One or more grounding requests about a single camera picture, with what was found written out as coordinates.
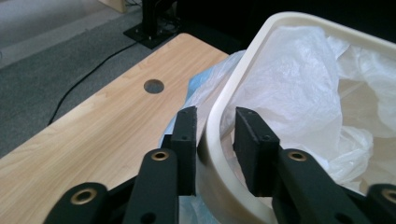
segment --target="wooden tabletop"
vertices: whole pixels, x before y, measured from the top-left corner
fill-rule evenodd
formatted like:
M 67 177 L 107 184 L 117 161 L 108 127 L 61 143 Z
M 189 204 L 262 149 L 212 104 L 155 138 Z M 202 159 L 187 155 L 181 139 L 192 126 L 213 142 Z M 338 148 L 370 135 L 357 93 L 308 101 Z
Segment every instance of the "wooden tabletop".
M 137 175 L 182 107 L 188 81 L 228 55 L 181 34 L 0 160 L 0 223 L 42 223 L 70 188 Z M 150 79 L 161 93 L 144 90 Z

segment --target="black cable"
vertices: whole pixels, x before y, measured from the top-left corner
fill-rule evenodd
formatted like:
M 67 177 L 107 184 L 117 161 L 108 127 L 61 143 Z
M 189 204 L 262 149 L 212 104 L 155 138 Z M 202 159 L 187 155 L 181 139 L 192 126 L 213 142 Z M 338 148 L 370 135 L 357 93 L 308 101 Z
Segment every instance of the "black cable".
M 94 71 L 96 71 L 100 66 L 102 66 L 105 62 L 107 62 L 107 60 L 111 59 L 112 57 L 116 56 L 117 54 L 123 52 L 124 50 L 131 48 L 132 46 L 134 46 L 135 44 L 137 44 L 139 42 L 134 42 L 133 44 L 118 50 L 117 52 L 111 54 L 110 56 L 108 56 L 107 58 L 105 58 L 101 63 L 99 63 L 98 65 L 96 65 L 95 68 L 93 68 L 91 70 L 91 72 L 89 72 L 87 75 L 85 75 L 82 79 L 80 79 L 78 82 L 76 82 L 62 97 L 62 99 L 59 101 L 58 105 L 56 106 L 55 111 L 52 114 L 52 117 L 49 120 L 49 123 L 47 124 L 47 126 L 51 125 L 51 123 L 53 122 L 53 120 L 55 119 L 56 114 L 58 113 L 59 108 L 61 107 L 62 103 L 64 102 L 64 99 L 66 98 L 66 96 L 77 86 L 79 85 L 82 81 L 84 81 L 87 77 L 89 77 Z

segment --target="plastic bag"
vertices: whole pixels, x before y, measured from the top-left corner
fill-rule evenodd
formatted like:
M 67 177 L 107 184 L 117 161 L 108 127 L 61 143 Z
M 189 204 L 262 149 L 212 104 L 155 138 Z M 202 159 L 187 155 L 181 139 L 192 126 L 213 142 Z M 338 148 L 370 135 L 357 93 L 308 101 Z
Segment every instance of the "plastic bag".
M 191 80 L 183 107 L 198 107 L 197 137 L 243 54 L 238 51 Z M 242 106 L 262 116 L 283 148 L 307 151 L 336 183 L 360 192 L 359 177 L 373 155 L 374 138 L 395 143 L 395 74 L 395 61 L 326 36 L 319 27 L 278 27 L 223 113 L 222 147 L 231 168 L 242 174 L 231 138 L 235 108 Z M 165 133 L 171 133 L 173 122 Z M 395 182 L 394 175 L 385 176 Z M 213 218 L 207 209 L 192 210 L 204 211 L 198 217 L 206 221 Z

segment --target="trash bin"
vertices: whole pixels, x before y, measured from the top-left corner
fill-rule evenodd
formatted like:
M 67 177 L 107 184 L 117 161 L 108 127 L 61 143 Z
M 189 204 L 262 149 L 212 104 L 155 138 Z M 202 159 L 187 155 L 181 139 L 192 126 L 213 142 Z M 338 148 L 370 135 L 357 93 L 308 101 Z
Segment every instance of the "trash bin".
M 393 122 L 396 120 L 396 112 L 393 108 L 386 107 L 386 105 L 396 105 L 394 104 L 396 102 L 393 102 L 393 99 L 396 98 L 392 98 L 393 92 L 390 92 L 392 88 L 396 90 L 392 86 L 396 80 L 396 67 L 394 67 L 394 64 L 396 64 L 394 63 L 396 62 L 396 45 L 316 16 L 299 12 L 281 12 L 271 16 L 265 22 L 247 50 L 243 52 L 243 56 L 236 67 L 233 68 L 231 75 L 227 77 L 228 79 L 225 79 L 225 84 L 221 87 L 213 105 L 205 106 L 209 108 L 209 111 L 207 112 L 207 119 L 205 118 L 205 127 L 198 148 L 197 186 L 198 193 L 203 198 L 210 212 L 221 223 L 276 223 L 276 217 L 271 205 L 265 200 L 253 196 L 242 183 L 241 178 L 238 178 L 238 171 L 235 171 L 235 167 L 231 166 L 230 160 L 232 160 L 232 156 L 225 152 L 224 148 L 226 146 L 222 142 L 224 136 L 231 131 L 224 131 L 221 125 L 226 120 L 225 111 L 227 106 L 230 106 L 235 93 L 242 85 L 241 83 L 247 80 L 247 73 L 258 60 L 259 53 L 269 40 L 270 35 L 277 28 L 285 26 L 319 27 L 327 37 L 335 37 L 346 41 L 351 46 L 360 48 L 356 50 L 363 49 L 365 51 L 367 49 L 378 52 L 379 57 L 385 58 L 385 60 L 381 58 L 379 61 L 385 63 L 385 66 L 390 71 L 394 69 L 395 76 L 388 77 L 389 80 L 373 79 L 376 74 L 376 72 L 373 72 L 371 73 L 373 76 L 367 77 L 373 82 L 362 84 L 367 79 L 363 80 L 360 77 L 353 77 L 354 73 L 346 73 L 352 76 L 351 80 L 337 83 L 338 93 L 341 95 L 339 104 L 343 116 L 337 122 L 342 122 L 343 125 L 345 124 L 354 129 L 363 130 L 360 132 L 362 135 L 368 132 L 372 136 L 372 144 L 364 143 L 368 144 L 369 149 L 364 151 L 364 155 L 361 155 L 367 158 L 366 165 L 358 168 L 353 167 L 353 169 L 361 171 L 360 174 L 345 182 L 342 181 L 342 178 L 346 176 L 342 175 L 338 181 L 346 183 L 348 187 L 352 188 L 353 183 L 359 182 L 355 190 L 362 194 L 365 193 L 370 185 L 375 183 L 396 184 L 396 151 L 394 150 L 394 146 L 396 146 L 396 128 L 393 126 Z M 363 111 L 359 111 L 359 107 L 362 105 L 368 106 L 364 107 Z M 373 111 L 376 113 L 375 118 L 370 117 L 374 113 Z M 318 131 L 318 136 L 324 129 L 329 128 L 326 125 L 323 125 L 322 129 L 316 130 Z M 348 141 L 345 142 L 347 147 L 353 145 L 349 143 Z M 316 145 L 313 144 L 313 146 L 320 146 L 320 141 Z M 334 162 L 332 159 L 320 162 L 320 164 L 327 164 L 329 166 L 327 171 L 332 171 L 334 172 L 333 176 L 337 176 L 337 170 L 334 170 L 337 169 L 337 164 L 335 166 L 329 164 Z M 339 164 L 345 164 L 342 162 L 348 163 L 348 161 L 343 161 L 340 154 L 338 154 L 336 159 L 336 162 L 341 162 Z

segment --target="round hole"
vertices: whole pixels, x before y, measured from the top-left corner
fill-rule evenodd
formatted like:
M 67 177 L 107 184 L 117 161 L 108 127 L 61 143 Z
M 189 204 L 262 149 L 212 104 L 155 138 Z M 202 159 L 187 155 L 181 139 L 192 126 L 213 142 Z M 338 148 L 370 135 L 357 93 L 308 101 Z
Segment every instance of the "round hole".
M 92 201 L 96 197 L 95 189 L 81 189 L 76 192 L 71 199 L 72 204 L 84 204 Z
M 155 161 L 164 161 L 164 160 L 168 159 L 168 157 L 169 157 L 169 154 L 164 151 L 156 152 L 151 155 L 151 158 Z
M 339 223 L 343 223 L 343 224 L 352 224 L 353 223 L 352 219 L 350 219 L 349 216 L 344 215 L 342 213 L 335 214 L 335 218 L 338 220 Z
M 392 203 L 396 203 L 396 190 L 395 189 L 383 189 L 382 195 Z
M 150 224 L 155 222 L 155 214 L 154 213 L 146 213 L 140 218 L 140 222 L 144 224 Z
M 145 91 L 151 94 L 157 94 L 163 91 L 164 85 L 158 79 L 151 79 L 145 82 Z
M 306 161 L 306 156 L 301 152 L 292 151 L 289 154 L 289 158 L 295 161 Z

